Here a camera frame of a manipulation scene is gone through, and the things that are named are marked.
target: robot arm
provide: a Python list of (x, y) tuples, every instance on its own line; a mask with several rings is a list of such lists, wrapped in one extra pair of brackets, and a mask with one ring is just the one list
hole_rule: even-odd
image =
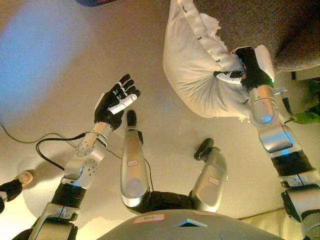
[[(287, 111), (292, 114), (284, 91), (273, 89), (274, 74), (269, 52), (264, 46), (259, 46), (256, 49), (238, 48), (235, 54), (245, 68), (245, 73), (238, 75), (249, 93), (252, 107), (250, 122), (256, 127), (260, 142), (271, 158), (282, 186), (286, 188), (281, 196), (287, 214), (302, 223), (302, 234), (306, 239), (319, 238), (320, 176), (278, 110), (275, 95), (280, 93)], [(216, 72), (215, 76), (223, 81), (232, 77), (223, 72)]]
[(134, 84), (130, 78), (129, 74), (125, 75), (99, 99), (95, 125), (66, 164), (60, 185), (35, 223), (29, 240), (75, 239), (78, 228), (70, 222), (77, 219), (85, 193), (105, 157), (108, 136), (120, 126), (123, 109), (140, 95), (134, 86), (130, 87)]

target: power cord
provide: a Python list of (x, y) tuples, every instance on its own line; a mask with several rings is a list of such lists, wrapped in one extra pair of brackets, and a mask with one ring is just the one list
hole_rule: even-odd
[(73, 140), (77, 140), (77, 139), (81, 139), (85, 136), (86, 134), (83, 132), (81, 134), (79, 134), (78, 136), (75, 136), (75, 137), (72, 137), (72, 138), (54, 138), (54, 137), (49, 137), (49, 138), (45, 138), (45, 139), (42, 139), (40, 140), (36, 146), (35, 146), (35, 150), (36, 152), (39, 154), (40, 157), (42, 157), (44, 160), (46, 160), (47, 162), (51, 163), (52, 165), (60, 168), (61, 170), (65, 170), (65, 168), (61, 165), (59, 165), (58, 163), (50, 160), (49, 158), (47, 158), (45, 155), (43, 155), (43, 153), (40, 151), (40, 144), (42, 144), (43, 142), (46, 142), (46, 141), (73, 141)]
[[(56, 136), (58, 136), (58, 137), (60, 137), (60, 138), (62, 138), (62, 139), (65, 139), (65, 138), (66, 138), (65, 136), (63, 136), (63, 135), (61, 135), (61, 134), (59, 134), (59, 133), (50, 132), (50, 133), (47, 133), (47, 134), (45, 134), (44, 136), (42, 136), (42, 137), (40, 137), (39, 139), (34, 140), (34, 141), (22, 141), (22, 140), (16, 139), (16, 138), (13, 137), (11, 134), (9, 134), (8, 131), (7, 131), (7, 129), (5, 128), (5, 126), (2, 124), (2, 122), (0, 122), (0, 125), (1, 125), (1, 127), (2, 127), (2, 129), (3, 129), (3, 131), (8, 135), (9, 138), (11, 138), (12, 140), (15, 140), (16, 142), (21, 143), (21, 144), (35, 144), (35, 143), (39, 142), (41, 139), (44, 139), (46, 136), (49, 136), (49, 135), (56, 135)], [(72, 142), (67, 141), (67, 143), (68, 143), (71, 147), (73, 147), (74, 149), (76, 148), (76, 145), (74, 145)]]
[[(47, 162), (49, 162), (50, 164), (54, 165), (55, 167), (61, 169), (61, 170), (65, 170), (65, 168), (61, 165), (59, 165), (58, 163), (50, 160), (49, 158), (47, 158), (41, 151), (40, 151), (40, 144), (42, 144), (43, 142), (46, 142), (46, 141), (64, 141), (64, 142), (67, 142), (70, 146), (72, 146), (73, 148), (76, 148), (76, 146), (72, 143), (72, 142), (69, 142), (69, 141), (73, 141), (73, 140), (77, 140), (77, 139), (81, 139), (83, 138), (86, 133), (90, 133), (90, 132), (83, 132), (81, 134), (79, 134), (78, 136), (75, 136), (75, 137), (72, 137), (72, 138), (66, 138), (64, 137), (63, 135), (59, 134), (59, 133), (56, 133), (56, 132), (51, 132), (51, 133), (47, 133), (45, 134), (44, 136), (40, 137), (38, 140), (35, 140), (35, 141), (22, 141), (22, 140), (19, 140), (13, 136), (11, 136), (7, 129), (5, 128), (5, 126), (0, 122), (0, 125), (3, 129), (3, 131), (8, 135), (8, 137), (10, 137), (11, 139), (13, 139), (14, 141), (18, 142), (18, 143), (21, 143), (21, 144), (34, 144), (34, 143), (37, 143), (36, 146), (35, 146), (35, 150), (36, 152), (39, 154), (39, 156), (41, 158), (43, 158), (44, 160), (46, 160)], [(49, 138), (45, 138), (46, 136), (49, 136), (49, 135), (56, 135), (56, 136), (59, 136), (60, 138), (54, 138), (54, 137), (49, 137)], [(118, 155), (116, 155), (114, 152), (110, 151), (109, 149), (106, 149), (109, 153), (113, 154), (114, 156), (116, 156), (118, 159), (122, 160), (122, 158)], [(149, 168), (149, 176), (150, 176), (150, 182), (151, 182), (151, 188), (152, 188), (152, 191), (154, 190), (154, 184), (153, 184), (153, 181), (152, 181), (152, 175), (151, 175), (151, 167), (150, 167), (150, 164), (149, 162), (144, 159), (145, 162), (147, 163), (148, 165), (148, 168)]]

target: white pillow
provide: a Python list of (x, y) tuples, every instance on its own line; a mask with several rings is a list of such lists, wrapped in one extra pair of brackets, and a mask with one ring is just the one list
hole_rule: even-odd
[(216, 36), (219, 22), (199, 14), (192, 0), (171, 0), (166, 27), (163, 69), (177, 95), (205, 117), (249, 118), (247, 90), (213, 76), (214, 71), (242, 71)]

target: label sticker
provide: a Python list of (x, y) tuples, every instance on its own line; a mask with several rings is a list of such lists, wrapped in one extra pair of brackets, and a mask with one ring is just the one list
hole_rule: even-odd
[(215, 212), (210, 212), (210, 211), (193, 211), (193, 213), (198, 216), (225, 217), (225, 215), (215, 213)]
[(140, 216), (134, 219), (132, 224), (154, 223), (154, 222), (162, 222), (164, 220), (166, 220), (165, 214), (154, 214), (154, 215)]
[(219, 184), (220, 184), (219, 179), (216, 179), (213, 176), (210, 176), (208, 181), (209, 181), (209, 183), (212, 183), (212, 184), (217, 185), (217, 186), (219, 186)]
[(128, 161), (128, 167), (133, 167), (138, 165), (138, 160)]

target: silver robot leg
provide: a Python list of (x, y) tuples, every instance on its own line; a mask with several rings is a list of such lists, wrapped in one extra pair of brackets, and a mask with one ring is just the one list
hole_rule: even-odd
[(130, 208), (138, 206), (149, 193), (149, 180), (142, 152), (142, 134), (133, 110), (127, 112), (121, 163), (121, 199)]
[(227, 163), (220, 150), (211, 147), (191, 194), (194, 208), (215, 213), (220, 205), (227, 176)]

